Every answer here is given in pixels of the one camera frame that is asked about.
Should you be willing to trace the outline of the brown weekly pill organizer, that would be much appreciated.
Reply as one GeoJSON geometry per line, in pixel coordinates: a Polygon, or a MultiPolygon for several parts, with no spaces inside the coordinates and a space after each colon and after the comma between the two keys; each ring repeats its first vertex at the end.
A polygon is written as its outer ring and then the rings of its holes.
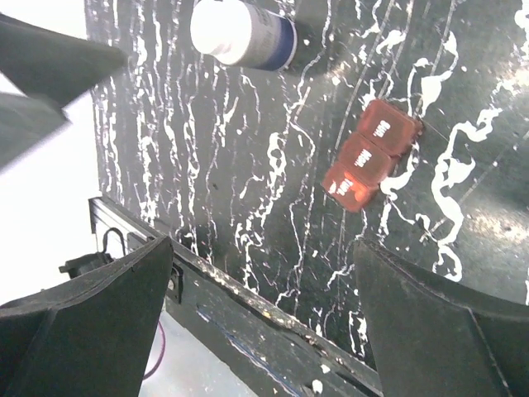
{"type": "Polygon", "coordinates": [[[326,172],[322,187],[345,210],[359,212],[423,129],[419,118],[383,99],[371,101],[326,172]]]}

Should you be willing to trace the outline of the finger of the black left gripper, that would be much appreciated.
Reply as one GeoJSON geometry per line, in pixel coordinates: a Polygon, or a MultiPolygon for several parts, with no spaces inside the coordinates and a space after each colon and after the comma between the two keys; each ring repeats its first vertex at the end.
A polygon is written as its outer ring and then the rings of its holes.
{"type": "Polygon", "coordinates": [[[47,97],[1,93],[1,171],[68,122],[47,97]]]}
{"type": "Polygon", "coordinates": [[[1,15],[1,73],[27,96],[64,108],[126,65],[116,47],[1,15]]]}

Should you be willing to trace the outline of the white pill bottle blue label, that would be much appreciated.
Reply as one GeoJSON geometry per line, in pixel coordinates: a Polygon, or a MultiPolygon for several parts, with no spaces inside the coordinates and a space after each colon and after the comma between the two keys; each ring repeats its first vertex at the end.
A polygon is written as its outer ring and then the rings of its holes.
{"type": "Polygon", "coordinates": [[[190,21],[193,46],[221,64],[278,71],[292,62],[298,45],[287,17],[243,1],[200,1],[190,21]]]}

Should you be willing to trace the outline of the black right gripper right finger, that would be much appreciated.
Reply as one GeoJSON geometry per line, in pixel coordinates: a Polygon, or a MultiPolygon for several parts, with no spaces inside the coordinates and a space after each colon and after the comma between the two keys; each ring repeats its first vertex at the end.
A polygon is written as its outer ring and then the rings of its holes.
{"type": "Polygon", "coordinates": [[[367,239],[360,303],[386,396],[526,396],[528,308],[422,269],[367,239]]]}

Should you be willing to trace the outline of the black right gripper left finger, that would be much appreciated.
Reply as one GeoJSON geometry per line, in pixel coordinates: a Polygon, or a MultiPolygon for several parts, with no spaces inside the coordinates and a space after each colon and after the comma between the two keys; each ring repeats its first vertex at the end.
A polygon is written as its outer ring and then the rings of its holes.
{"type": "Polygon", "coordinates": [[[137,396],[173,264],[168,237],[1,307],[3,396],[137,396]]]}

